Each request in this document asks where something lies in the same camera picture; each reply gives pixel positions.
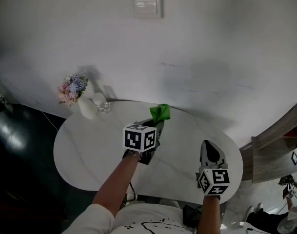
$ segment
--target green cloth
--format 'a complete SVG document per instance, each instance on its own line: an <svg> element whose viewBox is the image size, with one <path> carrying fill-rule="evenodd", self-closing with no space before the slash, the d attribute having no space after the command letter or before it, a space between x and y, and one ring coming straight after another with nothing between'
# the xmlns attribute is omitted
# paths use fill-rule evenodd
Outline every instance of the green cloth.
<svg viewBox="0 0 297 234"><path fill-rule="evenodd" d="M160 104L157 107L151 107L149 110L153 117L154 127L159 121L170 119L170 107L168 104Z"/></svg>

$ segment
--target white wall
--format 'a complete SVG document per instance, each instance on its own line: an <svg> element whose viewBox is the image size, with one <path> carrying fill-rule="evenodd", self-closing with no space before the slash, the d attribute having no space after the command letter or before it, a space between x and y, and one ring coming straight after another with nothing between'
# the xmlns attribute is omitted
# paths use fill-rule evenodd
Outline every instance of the white wall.
<svg viewBox="0 0 297 234"><path fill-rule="evenodd" d="M134 19L131 0L0 0L0 82L56 115L64 75L86 70L111 97L168 103L238 146L297 102L297 0L165 0Z"/></svg>

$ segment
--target flower vase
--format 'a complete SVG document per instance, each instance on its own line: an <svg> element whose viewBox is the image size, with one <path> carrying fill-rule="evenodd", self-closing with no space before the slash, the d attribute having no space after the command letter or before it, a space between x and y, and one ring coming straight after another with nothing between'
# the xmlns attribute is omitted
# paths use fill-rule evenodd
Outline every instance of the flower vase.
<svg viewBox="0 0 297 234"><path fill-rule="evenodd" d="M78 98L78 105L82 115L87 119L93 119L98 113L98 109L95 104L83 96Z"/></svg>

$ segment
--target light switch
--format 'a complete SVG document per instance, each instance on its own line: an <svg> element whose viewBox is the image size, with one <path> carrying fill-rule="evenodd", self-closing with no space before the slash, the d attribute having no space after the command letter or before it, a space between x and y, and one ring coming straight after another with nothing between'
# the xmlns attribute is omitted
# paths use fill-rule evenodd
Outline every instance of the light switch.
<svg viewBox="0 0 297 234"><path fill-rule="evenodd" d="M157 14L157 0L135 0L135 13Z"/></svg>
<svg viewBox="0 0 297 234"><path fill-rule="evenodd" d="M132 0L132 2L136 18L162 18L162 0Z"/></svg>

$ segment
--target white marble tabletop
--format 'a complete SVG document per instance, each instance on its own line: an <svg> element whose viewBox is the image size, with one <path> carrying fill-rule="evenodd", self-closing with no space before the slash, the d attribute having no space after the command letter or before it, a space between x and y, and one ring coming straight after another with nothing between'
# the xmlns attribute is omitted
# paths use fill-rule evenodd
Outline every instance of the white marble tabletop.
<svg viewBox="0 0 297 234"><path fill-rule="evenodd" d="M113 102L106 114L86 119L80 112L61 126L54 143L54 160L61 177L70 185L97 191L122 159L122 129L128 123L151 118L155 104ZM136 194L164 197L197 204L203 192L195 173L200 167L200 147L207 139L220 147L229 164L231 185L221 196L223 203L237 191L243 164L237 145L222 131L198 117L171 108L158 147L150 164L139 163L132 178Z"/></svg>

